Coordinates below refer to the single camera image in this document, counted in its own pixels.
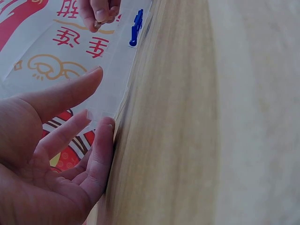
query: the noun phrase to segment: fingernail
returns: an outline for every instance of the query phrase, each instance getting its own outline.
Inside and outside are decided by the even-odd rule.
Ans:
[[[103,22],[107,18],[107,11],[105,9],[101,9],[96,12],[96,20],[98,22]]]

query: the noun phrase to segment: finger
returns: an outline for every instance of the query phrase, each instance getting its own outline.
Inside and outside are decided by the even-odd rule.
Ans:
[[[92,155],[87,166],[87,178],[80,187],[94,205],[105,191],[113,159],[113,132],[115,122],[111,118],[101,120],[95,135]]]
[[[71,117],[68,121],[56,128],[38,143],[36,152],[44,152],[49,160],[64,150],[72,139],[82,131],[90,120],[87,119],[87,110]]]
[[[114,12],[115,16],[117,16],[120,12],[120,4],[121,0],[112,0],[109,9]]]
[[[22,94],[17,98],[30,104],[38,113],[42,123],[45,123],[91,96],[99,86],[102,77],[103,70],[101,67],[97,67],[88,72],[87,75],[75,80],[44,91]]]
[[[97,32],[94,27],[95,15],[89,0],[78,0],[79,15],[87,29],[91,32]]]
[[[91,152],[92,150],[89,150],[75,167],[60,172],[59,176],[64,177],[68,180],[73,180],[79,174],[83,174],[86,171]]]
[[[95,19],[98,22],[107,21],[109,16],[109,5],[107,0],[90,0],[90,5],[94,11]]]

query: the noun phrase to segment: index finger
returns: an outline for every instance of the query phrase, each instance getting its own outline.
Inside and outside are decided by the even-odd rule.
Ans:
[[[48,88],[44,91],[25,93],[19,98],[30,104],[45,123],[90,97],[101,83],[103,70],[96,67],[86,75]]]

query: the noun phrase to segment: wood grain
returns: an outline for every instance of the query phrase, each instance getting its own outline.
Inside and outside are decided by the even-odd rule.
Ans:
[[[161,0],[98,224],[300,224],[300,3]]]
[[[154,2],[98,224],[211,224],[217,84],[208,3]]]

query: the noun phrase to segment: red chinese characters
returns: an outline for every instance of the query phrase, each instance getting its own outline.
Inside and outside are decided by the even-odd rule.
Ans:
[[[78,38],[80,38],[80,34],[78,32],[67,27],[61,27],[61,29],[62,30],[57,30],[59,34],[56,35],[60,38],[53,39],[53,41],[58,42],[57,45],[69,45],[73,48],[73,44],[79,44]]]
[[[57,16],[68,18],[77,18],[78,7],[76,0],[63,0],[60,11],[57,12]]]
[[[105,43],[109,43],[109,40],[100,37],[92,37],[92,38],[97,40],[97,42],[90,41],[89,43],[93,44],[93,46],[90,46],[90,48],[93,49],[93,51],[86,51],[86,52],[92,54],[94,59],[102,55],[102,53],[104,52],[103,47],[107,47],[107,44]]]

